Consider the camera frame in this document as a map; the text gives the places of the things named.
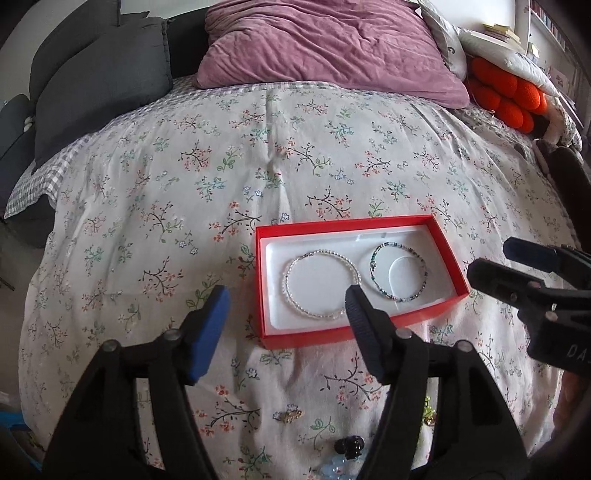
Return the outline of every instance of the beaded bracelet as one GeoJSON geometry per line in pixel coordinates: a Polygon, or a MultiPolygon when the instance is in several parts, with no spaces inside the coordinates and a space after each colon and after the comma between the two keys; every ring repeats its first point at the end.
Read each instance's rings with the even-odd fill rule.
{"type": "Polygon", "coordinates": [[[397,302],[411,301],[411,300],[416,299],[421,293],[423,293],[423,290],[425,290],[425,286],[427,285],[427,275],[428,275],[428,273],[427,273],[427,264],[426,264],[425,260],[423,259],[423,257],[421,257],[418,253],[416,253],[412,248],[407,247],[406,245],[403,245],[403,244],[398,244],[396,242],[386,242],[386,243],[383,243],[383,244],[379,245],[374,250],[374,253],[372,254],[371,260],[369,262],[369,274],[371,275],[371,279],[374,281],[374,284],[378,288],[379,292],[382,295],[384,295],[385,297],[388,297],[389,299],[391,299],[393,301],[397,301],[397,302]],[[407,252],[409,252],[410,254],[412,254],[413,256],[415,256],[416,258],[418,258],[421,261],[421,266],[422,266],[423,271],[424,271],[424,280],[423,280],[423,284],[421,285],[421,288],[419,288],[418,291],[414,295],[411,295],[409,297],[404,297],[404,298],[398,298],[398,297],[395,297],[392,294],[389,294],[387,291],[385,291],[382,287],[379,286],[378,281],[375,279],[375,267],[376,267],[375,256],[378,254],[378,252],[383,247],[398,247],[398,248],[402,248],[403,250],[406,250],[407,252]]]}
{"type": "Polygon", "coordinates": [[[357,270],[357,267],[353,264],[353,262],[351,260],[349,260],[348,258],[344,257],[341,254],[338,254],[337,252],[333,252],[332,250],[326,250],[326,249],[321,248],[318,250],[314,250],[312,252],[308,252],[304,255],[300,255],[299,257],[295,257],[293,259],[293,261],[291,262],[291,264],[289,264],[289,266],[287,267],[285,274],[284,274],[283,292],[285,293],[285,297],[287,298],[287,301],[300,313],[303,313],[304,315],[306,315],[308,317],[315,318],[315,319],[333,319],[334,320],[334,319],[339,318],[341,315],[344,315],[345,309],[336,310],[332,313],[326,313],[326,314],[310,312],[310,311],[306,310],[304,307],[302,307],[294,299],[294,297],[290,291],[290,274],[291,274],[291,270],[294,268],[294,265],[296,263],[298,263],[300,260],[303,260],[308,257],[312,257],[314,255],[327,255],[329,257],[335,257],[336,259],[345,263],[345,265],[348,267],[348,269],[351,270],[351,273],[353,274],[353,283],[356,285],[359,285],[361,283],[361,274],[359,273],[359,270],[357,270]]]}

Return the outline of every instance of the screw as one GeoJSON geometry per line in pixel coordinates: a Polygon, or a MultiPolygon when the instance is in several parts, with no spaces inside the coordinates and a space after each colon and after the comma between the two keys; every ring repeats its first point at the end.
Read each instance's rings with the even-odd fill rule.
{"type": "Polygon", "coordinates": [[[397,328],[396,336],[398,338],[401,338],[402,340],[408,340],[410,337],[413,336],[413,331],[408,328],[397,328]]]}
{"type": "Polygon", "coordinates": [[[114,352],[115,350],[117,350],[118,346],[119,342],[117,340],[107,340],[105,343],[103,343],[101,348],[105,352],[114,352]]]}
{"type": "Polygon", "coordinates": [[[174,342],[181,338],[181,331],[178,328],[171,328],[170,330],[166,330],[164,332],[164,339],[168,340],[169,342],[174,342]]]}
{"type": "Polygon", "coordinates": [[[464,353],[468,353],[472,351],[472,344],[470,342],[468,342],[467,340],[460,340],[458,343],[456,343],[456,346],[458,348],[458,350],[464,352],[464,353]]]}
{"type": "Polygon", "coordinates": [[[556,322],[558,320],[558,315],[556,312],[551,312],[550,310],[548,310],[545,315],[546,320],[549,320],[551,322],[556,322]]]}

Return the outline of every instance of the floral bedspread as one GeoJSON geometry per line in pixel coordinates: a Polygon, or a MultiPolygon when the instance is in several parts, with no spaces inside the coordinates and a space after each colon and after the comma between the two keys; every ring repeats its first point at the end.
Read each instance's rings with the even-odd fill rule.
{"type": "MultiPolygon", "coordinates": [[[[185,85],[149,115],[107,126],[67,167],[28,292],[20,345],[28,425],[47,445],[103,341],[153,340],[224,284],[232,313],[211,369],[188,389],[212,462],[221,478],[315,478],[335,439],[371,438],[387,389],[353,341],[260,346],[255,228],[433,213],[464,269],[477,257],[508,263],[502,243],[511,235],[573,244],[521,139],[525,158],[512,141],[486,138],[428,101],[318,83],[185,85]],[[288,423],[289,411],[301,416],[288,423]]],[[[473,342],[527,449],[549,438],[560,375],[527,357],[512,309],[473,291],[413,329],[437,343],[473,342]]],[[[146,384],[138,401],[147,456],[159,465],[146,384]]],[[[424,425],[417,463],[431,435],[424,425]]]]}

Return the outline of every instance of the floral pattern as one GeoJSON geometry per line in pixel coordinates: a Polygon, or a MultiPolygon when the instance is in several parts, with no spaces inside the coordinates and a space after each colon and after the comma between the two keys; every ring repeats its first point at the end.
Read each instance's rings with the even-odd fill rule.
{"type": "MultiPolygon", "coordinates": [[[[186,87],[96,134],[60,186],[25,306],[21,400],[40,442],[102,342],[151,341],[218,284],[230,289],[232,311],[209,372],[187,393],[220,476],[314,478],[335,439],[370,439],[388,388],[356,343],[261,346],[255,229],[431,213],[464,269],[477,257],[504,262],[511,235],[575,244],[529,140],[479,115],[319,83],[186,87]],[[277,420],[293,409],[301,415],[292,422],[277,420]]],[[[527,357],[512,309],[472,291],[413,329],[432,342],[473,342],[527,449],[549,438],[559,374],[527,357]]],[[[147,458],[161,466],[146,382],[138,401],[147,458]]],[[[418,461],[432,434],[424,425],[418,461]]]]}

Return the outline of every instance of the stuffed animal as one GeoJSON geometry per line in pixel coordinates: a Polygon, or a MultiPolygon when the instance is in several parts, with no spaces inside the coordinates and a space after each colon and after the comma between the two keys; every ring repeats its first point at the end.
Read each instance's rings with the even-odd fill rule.
{"type": "Polygon", "coordinates": [[[511,128],[524,134],[534,129],[531,114],[544,115],[546,97],[533,83],[506,72],[491,62],[476,57],[470,65],[466,87],[478,105],[492,110],[511,128]]]}

